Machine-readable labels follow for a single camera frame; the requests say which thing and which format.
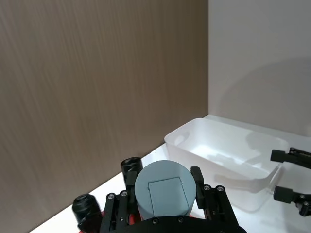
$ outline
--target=brown wall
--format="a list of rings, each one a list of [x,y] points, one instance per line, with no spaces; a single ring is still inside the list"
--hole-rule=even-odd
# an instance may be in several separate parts
[[[206,114],[207,0],[0,0],[1,232]]]

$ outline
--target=white storage container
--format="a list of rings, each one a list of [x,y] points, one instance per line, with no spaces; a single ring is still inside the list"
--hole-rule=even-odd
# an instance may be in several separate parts
[[[256,211],[281,174],[270,161],[272,149],[289,151],[276,137],[198,118],[165,137],[169,159],[187,169],[199,166],[206,184],[223,185],[231,204]]]

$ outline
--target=screw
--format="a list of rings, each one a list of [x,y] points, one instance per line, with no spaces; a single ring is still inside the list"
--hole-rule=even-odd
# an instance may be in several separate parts
[[[221,186],[219,186],[219,187],[217,187],[217,190],[220,191],[220,192],[222,192],[222,191],[224,190],[224,188],[221,187]]]
[[[156,225],[156,224],[158,224],[158,223],[159,223],[159,220],[158,220],[157,218],[154,218],[154,219],[152,220],[152,224]]]
[[[179,222],[179,223],[183,223],[183,222],[184,222],[184,218],[183,218],[183,217],[179,217],[179,218],[178,218],[178,222]]]
[[[114,197],[115,197],[115,195],[113,195],[113,194],[108,195],[108,199],[113,199]]]

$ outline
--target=bolt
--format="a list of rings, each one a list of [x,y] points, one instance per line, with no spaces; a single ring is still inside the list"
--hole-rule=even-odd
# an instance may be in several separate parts
[[[159,223],[159,220],[158,220],[157,218],[154,218],[154,219],[152,220],[152,224],[156,225],[156,224],[158,224],[158,223]]]
[[[219,187],[217,187],[217,190],[220,191],[220,192],[222,192],[222,191],[224,190],[224,188],[221,187],[221,186],[219,186]]]
[[[114,197],[115,197],[115,195],[113,195],[113,194],[108,195],[108,199],[113,199]]]
[[[126,191],[124,191],[124,192],[121,193],[121,196],[122,196],[122,197],[126,197],[126,195],[127,195],[127,192],[126,192]]]

